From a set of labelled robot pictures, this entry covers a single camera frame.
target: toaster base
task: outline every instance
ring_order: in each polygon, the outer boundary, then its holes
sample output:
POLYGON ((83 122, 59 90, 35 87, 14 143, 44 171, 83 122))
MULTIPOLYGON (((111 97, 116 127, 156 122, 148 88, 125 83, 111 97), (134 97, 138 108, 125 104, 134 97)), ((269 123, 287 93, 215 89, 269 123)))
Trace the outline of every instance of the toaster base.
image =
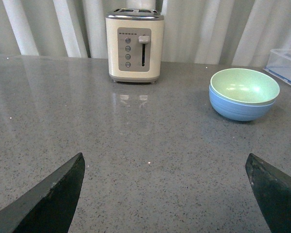
POLYGON ((117 77, 109 74, 110 77, 116 82, 127 82, 127 83, 154 83, 159 76, 154 78, 125 78, 125 77, 117 77))

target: plastic container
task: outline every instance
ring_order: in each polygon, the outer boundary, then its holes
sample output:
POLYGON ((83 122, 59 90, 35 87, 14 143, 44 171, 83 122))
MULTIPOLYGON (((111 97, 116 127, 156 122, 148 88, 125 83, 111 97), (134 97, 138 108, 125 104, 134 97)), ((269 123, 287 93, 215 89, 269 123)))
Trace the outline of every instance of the plastic container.
POLYGON ((291 50, 271 50, 265 70, 291 85, 291 50))

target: cream toaster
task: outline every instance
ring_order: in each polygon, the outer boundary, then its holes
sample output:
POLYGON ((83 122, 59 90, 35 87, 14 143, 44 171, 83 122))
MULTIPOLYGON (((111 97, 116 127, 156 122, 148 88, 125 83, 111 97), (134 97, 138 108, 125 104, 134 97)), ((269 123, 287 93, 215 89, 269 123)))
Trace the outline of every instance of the cream toaster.
POLYGON ((164 16, 120 8, 106 15, 109 75, 115 82, 154 83, 161 70, 164 16))

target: bowl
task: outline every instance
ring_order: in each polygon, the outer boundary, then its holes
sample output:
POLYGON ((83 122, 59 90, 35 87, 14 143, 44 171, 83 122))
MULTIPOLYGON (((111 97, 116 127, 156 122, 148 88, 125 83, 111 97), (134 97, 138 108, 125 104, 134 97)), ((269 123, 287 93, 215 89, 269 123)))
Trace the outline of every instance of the bowl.
POLYGON ((219 96, 242 104, 267 105, 279 95, 278 83, 261 72, 232 68, 215 73, 210 85, 219 96))
POLYGON ((258 119, 265 115, 275 103, 275 100, 266 105, 237 103, 219 96, 214 92, 211 85, 209 86, 209 98, 215 111, 226 118, 237 121, 251 121, 258 119))

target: blue bowl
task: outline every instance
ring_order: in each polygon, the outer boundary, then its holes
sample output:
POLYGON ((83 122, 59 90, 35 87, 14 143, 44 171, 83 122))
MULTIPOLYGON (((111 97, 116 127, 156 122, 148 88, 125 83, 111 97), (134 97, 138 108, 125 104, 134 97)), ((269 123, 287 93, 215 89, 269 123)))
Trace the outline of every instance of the blue bowl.
POLYGON ((250 105, 233 102, 219 96, 213 91, 211 86, 209 86, 209 98, 215 111, 226 118, 238 121, 255 120, 265 115, 275 103, 275 100, 266 105, 250 105))

